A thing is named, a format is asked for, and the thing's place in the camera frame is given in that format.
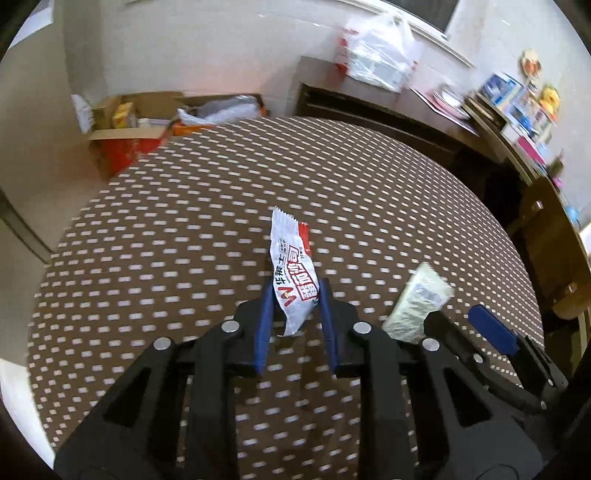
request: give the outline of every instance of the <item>blue gripper pad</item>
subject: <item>blue gripper pad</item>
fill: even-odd
[[[320,281],[320,323],[322,324],[322,336],[324,337],[324,350],[330,367],[330,371],[334,372],[337,367],[337,348],[336,348],[336,331],[333,324],[333,318],[330,313],[330,299],[332,292],[327,286],[325,280]]]
[[[262,375],[265,371],[267,356],[269,355],[269,339],[271,338],[271,329],[273,328],[274,300],[273,282],[270,281],[267,282],[261,294],[261,316],[255,333],[255,369],[259,375]]]
[[[517,337],[515,334],[482,305],[474,305],[468,311],[468,322],[501,355],[513,356],[517,353]]]

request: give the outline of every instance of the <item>white plastic bag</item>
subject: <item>white plastic bag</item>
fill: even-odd
[[[428,263],[423,262],[404,287],[382,329],[396,340],[418,343],[425,337],[427,315],[441,309],[451,297],[453,288]]]
[[[298,331],[318,302],[319,284],[311,255],[308,224],[275,208],[271,225],[273,288],[285,313],[286,336]]]
[[[261,107],[258,103],[242,103],[240,105],[233,105],[231,107],[212,113],[205,118],[190,115],[182,108],[177,109],[178,117],[184,125],[218,125],[224,122],[232,122],[243,118],[258,118],[261,116]]]
[[[350,22],[344,36],[341,49],[346,50],[348,75],[393,92],[402,91],[409,82],[423,51],[408,21],[403,18],[397,23],[392,14],[358,25]]]

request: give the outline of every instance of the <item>snack wrapper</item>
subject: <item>snack wrapper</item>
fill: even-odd
[[[318,302],[319,284],[311,256],[308,224],[275,208],[271,226],[273,288],[285,312],[286,336],[298,331]]]
[[[382,329],[396,340],[419,343],[425,337],[427,315],[441,309],[453,297],[453,288],[423,262],[408,281]]]

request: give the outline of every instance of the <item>brown tablecloth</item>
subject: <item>brown tablecloth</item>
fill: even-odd
[[[506,357],[470,330],[470,306],[482,303],[543,341],[509,238],[436,163],[340,122],[223,125],[174,137],[113,179],[59,244],[29,344],[31,386],[54,447],[154,339],[203,335],[259,295],[271,275],[274,206],[310,224],[319,277],[363,320],[384,320],[427,261],[455,288],[445,312],[494,368],[518,381]],[[267,370],[236,381],[243,478],[351,476],[359,381],[331,377],[317,322],[300,336],[274,336]]]

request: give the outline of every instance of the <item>window sill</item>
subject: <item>window sill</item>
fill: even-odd
[[[401,12],[400,9],[386,2],[382,2],[382,0],[339,0],[339,2],[344,2],[346,4],[353,5],[355,7],[359,7],[377,14],[385,12],[393,12],[395,14],[400,14]],[[406,14],[406,16],[413,32],[422,36],[426,40],[434,43],[439,48],[445,50],[447,53],[461,61],[467,67],[470,67],[471,69],[476,67],[469,59],[467,59],[464,55],[454,50],[449,45],[449,43],[447,42],[447,35],[445,33],[440,32],[428,23],[422,21],[421,19],[411,14]]]

